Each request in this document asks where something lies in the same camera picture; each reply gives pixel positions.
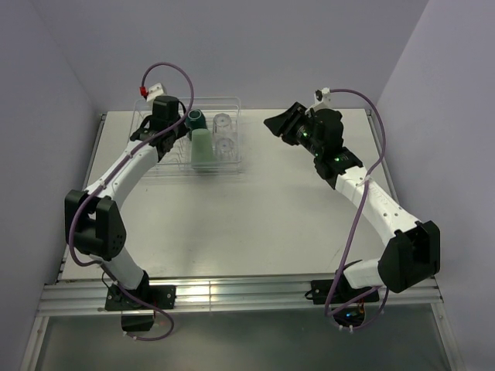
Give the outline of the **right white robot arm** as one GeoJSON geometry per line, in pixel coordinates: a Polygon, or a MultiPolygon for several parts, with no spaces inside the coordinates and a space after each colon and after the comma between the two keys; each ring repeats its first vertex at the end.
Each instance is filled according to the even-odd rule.
{"type": "Polygon", "coordinates": [[[371,179],[363,162],[343,144],[339,111],[307,110],[294,103],[264,124],[288,145],[301,145],[313,155],[318,175],[361,211],[384,244],[381,257],[343,268],[343,277],[334,284],[338,298],[352,301],[368,287],[401,293],[439,272],[439,228],[404,210],[371,179]]]}

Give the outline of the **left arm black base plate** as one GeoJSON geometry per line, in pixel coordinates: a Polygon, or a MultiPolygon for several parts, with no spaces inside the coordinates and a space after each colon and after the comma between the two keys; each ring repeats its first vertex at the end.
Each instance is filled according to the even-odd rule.
{"type": "Polygon", "coordinates": [[[127,296],[117,285],[110,286],[104,305],[106,311],[132,311],[148,310],[150,305],[160,309],[173,309],[176,299],[176,287],[174,285],[152,285],[144,289],[127,290],[127,292],[145,302],[140,304],[127,296]]]}

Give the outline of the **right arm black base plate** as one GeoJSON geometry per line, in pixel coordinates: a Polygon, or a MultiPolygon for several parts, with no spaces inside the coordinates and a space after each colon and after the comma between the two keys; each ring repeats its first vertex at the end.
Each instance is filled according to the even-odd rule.
{"type": "MultiPolygon", "coordinates": [[[[332,283],[333,279],[310,281],[310,290],[305,293],[305,298],[312,301],[314,305],[324,305],[332,283]]],[[[347,282],[346,278],[342,277],[336,286],[331,303],[344,304],[345,302],[355,298],[359,294],[365,293],[370,289],[371,287],[353,289],[347,282]]],[[[378,292],[375,291],[374,293],[363,297],[362,300],[365,303],[374,303],[379,302],[380,297],[378,292]]]]}

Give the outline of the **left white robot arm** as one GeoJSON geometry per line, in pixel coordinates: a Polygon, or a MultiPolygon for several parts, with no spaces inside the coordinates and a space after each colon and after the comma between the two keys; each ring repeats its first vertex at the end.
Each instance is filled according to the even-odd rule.
{"type": "Polygon", "coordinates": [[[148,274],[125,247],[127,232],[120,209],[143,175],[186,136],[187,114],[177,97],[155,98],[151,113],[112,166],[86,189],[69,191],[64,200],[66,240],[73,261],[80,267],[99,266],[132,308],[145,307],[151,290],[148,274]]]}

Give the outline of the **dark teal mug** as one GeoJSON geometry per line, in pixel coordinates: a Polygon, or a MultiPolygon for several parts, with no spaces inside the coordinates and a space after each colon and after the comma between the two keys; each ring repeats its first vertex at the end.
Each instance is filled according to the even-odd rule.
{"type": "Polygon", "coordinates": [[[199,109],[192,109],[186,115],[185,125],[191,130],[207,129],[207,121],[203,112],[199,109]]]}

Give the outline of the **light green plastic cup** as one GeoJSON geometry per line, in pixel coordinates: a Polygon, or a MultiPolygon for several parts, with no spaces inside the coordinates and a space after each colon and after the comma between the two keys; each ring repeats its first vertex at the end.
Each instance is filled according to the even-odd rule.
{"type": "Polygon", "coordinates": [[[191,166],[194,169],[210,167],[216,161],[212,134],[208,129],[196,129],[191,134],[191,166]]]}

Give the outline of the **clear glass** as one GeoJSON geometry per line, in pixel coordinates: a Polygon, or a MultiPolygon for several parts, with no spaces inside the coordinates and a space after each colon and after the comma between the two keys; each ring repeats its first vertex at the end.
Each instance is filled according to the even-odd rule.
{"type": "Polygon", "coordinates": [[[218,162],[237,162],[237,144],[233,139],[218,138],[214,150],[218,162]]]}
{"type": "Polygon", "coordinates": [[[226,113],[219,113],[213,117],[213,136],[216,139],[232,138],[234,126],[231,116],[226,113]]]}

